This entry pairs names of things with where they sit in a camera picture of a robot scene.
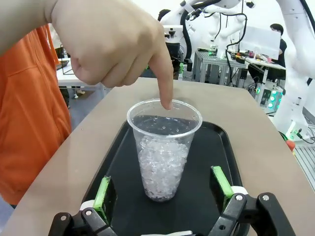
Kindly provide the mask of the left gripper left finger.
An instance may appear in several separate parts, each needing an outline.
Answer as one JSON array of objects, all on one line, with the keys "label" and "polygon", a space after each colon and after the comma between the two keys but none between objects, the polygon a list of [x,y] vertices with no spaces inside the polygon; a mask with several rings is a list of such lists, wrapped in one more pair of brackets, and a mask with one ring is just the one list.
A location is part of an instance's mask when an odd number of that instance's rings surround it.
[{"label": "left gripper left finger", "polygon": [[74,216],[60,212],[54,216],[50,236],[116,236],[111,222],[117,194],[111,177],[101,180],[91,207],[83,207]]}]

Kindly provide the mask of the person's left hand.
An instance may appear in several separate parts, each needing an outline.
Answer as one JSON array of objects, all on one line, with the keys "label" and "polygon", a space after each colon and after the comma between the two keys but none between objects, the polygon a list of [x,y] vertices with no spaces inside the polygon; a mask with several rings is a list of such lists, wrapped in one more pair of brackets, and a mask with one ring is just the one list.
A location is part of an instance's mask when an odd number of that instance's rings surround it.
[{"label": "person's left hand", "polygon": [[48,0],[46,18],[89,85],[132,85],[146,67],[157,77],[162,106],[173,98],[173,66],[159,21],[128,0]]}]

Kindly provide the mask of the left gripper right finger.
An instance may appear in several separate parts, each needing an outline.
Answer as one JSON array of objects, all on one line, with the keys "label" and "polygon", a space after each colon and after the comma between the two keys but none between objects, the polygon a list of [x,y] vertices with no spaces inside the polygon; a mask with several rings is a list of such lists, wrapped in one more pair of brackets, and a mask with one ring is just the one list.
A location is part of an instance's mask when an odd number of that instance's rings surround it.
[{"label": "left gripper right finger", "polygon": [[296,235],[274,194],[266,192],[253,198],[234,191],[220,166],[211,167],[209,186],[220,212],[210,236],[232,236],[241,224],[250,225],[258,236]]}]

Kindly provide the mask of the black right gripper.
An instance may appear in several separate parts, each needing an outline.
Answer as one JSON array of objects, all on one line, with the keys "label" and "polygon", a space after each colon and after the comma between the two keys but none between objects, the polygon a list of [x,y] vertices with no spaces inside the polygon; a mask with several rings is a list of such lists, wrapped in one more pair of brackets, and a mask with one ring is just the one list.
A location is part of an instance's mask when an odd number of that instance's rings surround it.
[{"label": "black right gripper", "polygon": [[[169,43],[166,42],[167,49],[169,51],[170,57],[172,59],[173,65],[173,79],[178,79],[179,75],[183,72],[184,67],[184,56],[180,49],[180,43]],[[156,78],[156,75],[147,65],[146,68],[141,73],[140,77],[144,78]]]}]

